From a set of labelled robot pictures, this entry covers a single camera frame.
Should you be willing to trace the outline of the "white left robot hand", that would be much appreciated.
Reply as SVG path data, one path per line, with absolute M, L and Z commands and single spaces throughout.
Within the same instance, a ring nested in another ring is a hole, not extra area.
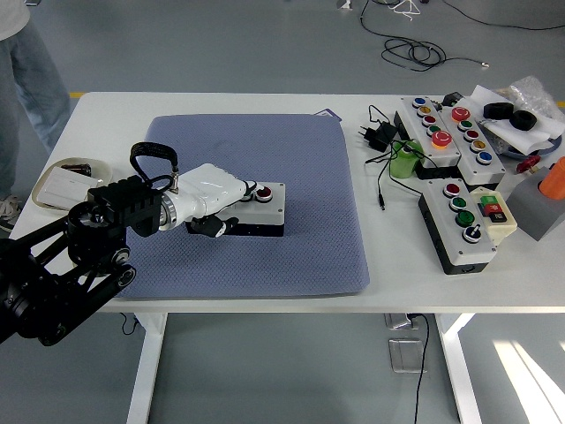
M 262 187 L 204 163 L 175 176 L 173 186 L 163 191 L 159 229 L 167 231 L 187 223 L 198 234 L 218 238 L 237 225 L 238 220 L 222 220 L 216 215 Z

